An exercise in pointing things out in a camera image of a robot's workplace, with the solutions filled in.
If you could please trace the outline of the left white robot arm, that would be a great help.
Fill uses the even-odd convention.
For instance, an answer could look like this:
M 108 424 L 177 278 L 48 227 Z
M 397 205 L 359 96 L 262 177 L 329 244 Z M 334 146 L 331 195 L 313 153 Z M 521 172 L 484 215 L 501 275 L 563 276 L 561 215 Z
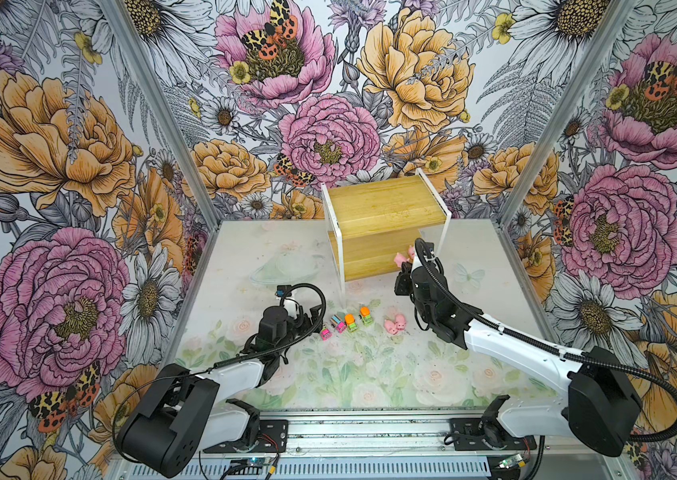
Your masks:
M 168 364 L 154 380 L 128 394 L 116 411 L 140 399 L 124 424 L 112 430 L 120 456 L 173 478 L 202 450 L 256 443 L 260 410 L 236 398 L 264 385 L 286 363 L 286 352 L 320 332 L 326 303 L 308 310 L 292 298 L 262 312 L 258 332 L 238 356 L 192 373 Z

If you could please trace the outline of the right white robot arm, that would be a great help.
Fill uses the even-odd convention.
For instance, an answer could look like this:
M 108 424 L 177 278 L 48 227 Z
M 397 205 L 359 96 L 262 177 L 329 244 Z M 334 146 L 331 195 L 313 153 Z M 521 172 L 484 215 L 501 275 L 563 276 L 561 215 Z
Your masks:
M 555 397 L 522 400 L 500 394 L 484 420 L 511 437 L 570 436 L 598 454 L 618 457 L 630 440 L 642 401 L 625 366 L 608 350 L 581 351 L 514 330 L 472 305 L 458 302 L 444 275 L 405 262 L 395 283 L 415 315 L 440 340 L 490 356 L 539 380 Z

